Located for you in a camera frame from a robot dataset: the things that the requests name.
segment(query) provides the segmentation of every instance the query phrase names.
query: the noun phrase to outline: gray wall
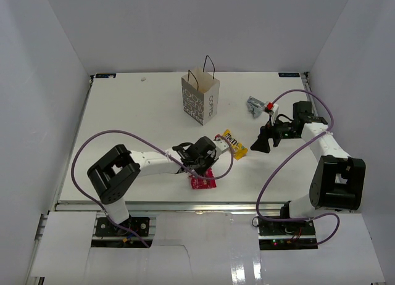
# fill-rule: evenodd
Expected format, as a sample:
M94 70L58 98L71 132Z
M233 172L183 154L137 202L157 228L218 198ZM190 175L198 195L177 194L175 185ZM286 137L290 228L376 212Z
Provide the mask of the gray wall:
M96 72L308 71L347 0L49 0Z
M0 0L0 284L23 284L89 86L47 0Z
M367 164L362 215L388 284L395 284L394 60L395 0L349 0L311 71L313 92L335 116L336 139Z

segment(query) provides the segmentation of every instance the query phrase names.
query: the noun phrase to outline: robotic arm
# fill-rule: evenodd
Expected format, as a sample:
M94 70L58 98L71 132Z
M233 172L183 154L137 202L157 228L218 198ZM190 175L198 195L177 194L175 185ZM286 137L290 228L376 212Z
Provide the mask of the robotic arm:
M312 104L300 101L293 104L293 120L278 114L278 105L267 103L269 121L260 128L257 141L251 150L270 152L269 139L277 147L282 139L302 138L310 141L328 129L322 117L312 113ZM282 218L316 217L328 210L357 210L362 197L365 177L365 162L345 152L328 133L310 145L318 161L310 191L305 196L292 200L281 209Z
M204 136L195 144L182 143L166 153L202 176L228 148L225 141L212 141ZM137 177L184 171L179 164L158 152L129 151L121 144L90 167L88 177L111 219L122 225L130 218L123 196Z

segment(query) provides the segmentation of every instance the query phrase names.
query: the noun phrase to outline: paper bag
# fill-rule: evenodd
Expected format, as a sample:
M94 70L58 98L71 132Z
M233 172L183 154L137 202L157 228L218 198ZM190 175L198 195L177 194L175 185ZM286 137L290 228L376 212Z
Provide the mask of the paper bag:
M207 58L211 61L206 56L203 69L196 67L181 77L184 111L201 125L217 114L220 92L220 81L214 77L215 67L212 75L204 71Z

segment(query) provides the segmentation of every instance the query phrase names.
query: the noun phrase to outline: red packet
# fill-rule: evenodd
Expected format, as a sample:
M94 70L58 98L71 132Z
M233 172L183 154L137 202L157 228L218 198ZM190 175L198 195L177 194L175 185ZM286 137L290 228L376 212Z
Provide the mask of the red packet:
M206 177L214 177L214 174L212 173L211 168L209 168L206 173L204 174ZM207 188L216 188L217 184L215 183L215 180L204 180L204 179L199 179L196 178L195 176L190 176L191 177L191 186L193 189L207 189Z

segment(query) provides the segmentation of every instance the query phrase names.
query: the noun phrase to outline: red object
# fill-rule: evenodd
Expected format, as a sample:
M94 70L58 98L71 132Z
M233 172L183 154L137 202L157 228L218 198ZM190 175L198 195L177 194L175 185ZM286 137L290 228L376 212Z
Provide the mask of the red object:
M209 178L214 177L214 174L212 173L211 168L209 168L206 171L204 176L209 177ZM217 187L215 180L199 179L199 178L196 178L192 175L190 175L189 177L191 177L191 186L193 189L208 189L208 188L216 188Z

